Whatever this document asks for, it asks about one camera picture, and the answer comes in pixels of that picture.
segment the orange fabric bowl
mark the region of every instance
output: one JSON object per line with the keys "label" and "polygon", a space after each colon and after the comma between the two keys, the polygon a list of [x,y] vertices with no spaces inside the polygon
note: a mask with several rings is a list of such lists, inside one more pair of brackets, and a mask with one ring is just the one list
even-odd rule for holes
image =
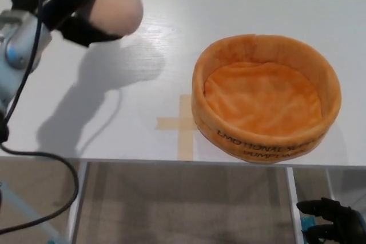
{"label": "orange fabric bowl", "polygon": [[193,72],[192,113],[214,145],[248,162],[275,163],[314,149],[341,106],[337,75],[309,45],[279,35],[211,44]]}

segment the masking tape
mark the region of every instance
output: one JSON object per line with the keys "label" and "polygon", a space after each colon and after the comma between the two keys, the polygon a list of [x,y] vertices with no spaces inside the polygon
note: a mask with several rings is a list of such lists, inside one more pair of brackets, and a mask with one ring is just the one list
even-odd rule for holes
{"label": "masking tape", "polygon": [[194,132],[197,130],[193,120],[190,95],[181,95],[179,103],[179,117],[159,117],[157,130],[178,130],[178,160],[193,160]]}

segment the gray floor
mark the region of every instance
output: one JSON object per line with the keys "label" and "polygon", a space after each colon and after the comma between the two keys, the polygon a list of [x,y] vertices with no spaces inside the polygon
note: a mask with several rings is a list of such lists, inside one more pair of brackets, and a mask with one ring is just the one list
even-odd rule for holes
{"label": "gray floor", "polygon": [[[328,190],[322,170],[296,170],[300,199]],[[1,162],[0,179],[40,213],[70,194],[69,175],[56,163]],[[294,243],[283,169],[93,164],[77,243]],[[67,216],[53,221],[65,230]],[[23,222],[5,204],[0,226]],[[46,243],[39,229],[0,238],[2,243]]]}

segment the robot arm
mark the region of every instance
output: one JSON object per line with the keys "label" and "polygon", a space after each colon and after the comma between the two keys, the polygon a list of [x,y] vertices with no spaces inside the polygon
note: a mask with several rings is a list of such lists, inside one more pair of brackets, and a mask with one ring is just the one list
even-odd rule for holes
{"label": "robot arm", "polygon": [[[51,42],[51,32],[59,31],[63,37],[81,46],[93,42],[113,41],[120,35],[112,35],[96,28],[76,12],[88,0],[42,0],[42,14],[38,15],[38,0],[12,0],[10,10],[0,14],[0,142],[7,141],[9,131],[4,121],[10,102],[32,62],[31,73]],[[33,61],[35,34],[41,18],[37,53]]]}

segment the white tabletop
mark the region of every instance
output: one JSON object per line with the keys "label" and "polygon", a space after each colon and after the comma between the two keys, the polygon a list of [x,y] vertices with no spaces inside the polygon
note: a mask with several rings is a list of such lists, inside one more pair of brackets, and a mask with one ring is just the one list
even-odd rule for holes
{"label": "white tabletop", "polygon": [[[281,34],[328,58],[343,105],[316,150],[276,165],[366,166],[366,0],[143,2],[140,29],[121,41],[86,50],[53,35],[12,117],[8,146],[88,161],[176,161],[178,130],[157,129],[158,118],[179,116],[200,53],[231,35]],[[242,163],[198,131],[192,146],[187,160]]]}

